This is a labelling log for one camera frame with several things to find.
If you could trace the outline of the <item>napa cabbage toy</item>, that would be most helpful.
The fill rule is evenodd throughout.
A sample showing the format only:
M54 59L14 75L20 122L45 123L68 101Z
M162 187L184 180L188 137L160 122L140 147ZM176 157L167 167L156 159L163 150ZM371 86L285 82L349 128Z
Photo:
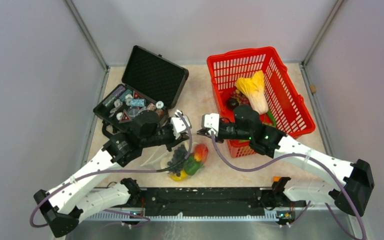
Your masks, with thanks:
M265 97L265 75L262 70L256 71L250 78L238 78L235 86L249 99L251 108L259 115L269 111Z

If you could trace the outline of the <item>black grape bunch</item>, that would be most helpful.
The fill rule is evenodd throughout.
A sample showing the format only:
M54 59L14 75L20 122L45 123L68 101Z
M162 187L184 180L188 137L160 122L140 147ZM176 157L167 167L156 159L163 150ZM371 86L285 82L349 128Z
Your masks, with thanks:
M173 155L169 157L167 161L167 167L169 168L169 175L172 173L178 173L184 168L185 156L188 153L188 148L185 144L181 144L177 149L173 151Z

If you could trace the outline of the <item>red tomato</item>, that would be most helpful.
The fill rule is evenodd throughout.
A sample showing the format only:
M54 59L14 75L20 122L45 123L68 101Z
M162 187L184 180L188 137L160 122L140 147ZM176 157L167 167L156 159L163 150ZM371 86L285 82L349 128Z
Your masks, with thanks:
M193 158L196 162L204 164L207 161L209 149L206 144L197 144L194 147Z

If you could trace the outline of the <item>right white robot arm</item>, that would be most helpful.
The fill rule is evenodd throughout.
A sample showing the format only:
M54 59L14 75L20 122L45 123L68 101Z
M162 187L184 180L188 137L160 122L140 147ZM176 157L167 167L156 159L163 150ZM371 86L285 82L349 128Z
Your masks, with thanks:
M277 205L315 201L334 204L352 216L364 215L375 186L368 162L342 160L310 148L284 131L263 123L249 105L236 107L233 115L233 122L218 113L203 115L202 128L197 134L212 139L214 143L247 140L255 153L295 165L322 180L309 184L288 180L285 186L273 192Z

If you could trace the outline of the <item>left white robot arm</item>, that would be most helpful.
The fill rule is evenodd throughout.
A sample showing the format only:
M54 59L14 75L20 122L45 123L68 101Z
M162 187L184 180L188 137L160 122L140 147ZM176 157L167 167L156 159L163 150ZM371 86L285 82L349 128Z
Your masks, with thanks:
M38 190L33 196L36 207L29 217L30 226L49 227L53 236L60 238L107 208L136 206L141 194L132 180L97 192L92 190L110 174L139 173L138 169L125 167L139 158L145 148L165 145L171 151L181 142L191 141L191 123L182 111L177 110L165 125L159 121L156 112L141 112L126 131L113 135L76 173L50 190Z

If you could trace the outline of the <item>yellow lemon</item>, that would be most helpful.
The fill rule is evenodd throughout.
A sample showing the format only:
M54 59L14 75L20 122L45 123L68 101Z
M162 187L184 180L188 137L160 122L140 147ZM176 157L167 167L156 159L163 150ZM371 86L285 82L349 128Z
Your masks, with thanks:
M180 181L186 180L189 177L189 175L184 170L181 170L179 172L171 173L169 177L173 181L180 182Z

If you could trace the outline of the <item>clear zip top bag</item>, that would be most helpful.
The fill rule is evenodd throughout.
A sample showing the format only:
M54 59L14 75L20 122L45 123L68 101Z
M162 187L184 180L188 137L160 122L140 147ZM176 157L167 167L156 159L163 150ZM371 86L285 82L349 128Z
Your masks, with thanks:
M165 151L164 146L156 148L140 167L150 170L167 168L168 177L180 182L199 173L204 168L208 156L209 149L205 143L185 141L172 151Z

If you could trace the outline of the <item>green bell pepper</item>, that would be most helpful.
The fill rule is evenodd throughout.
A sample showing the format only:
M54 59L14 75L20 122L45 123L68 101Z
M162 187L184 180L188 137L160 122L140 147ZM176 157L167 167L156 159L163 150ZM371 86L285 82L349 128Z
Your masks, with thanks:
M203 166L201 161L196 161L195 158L190 156L183 165L183 170L188 176L193 176Z

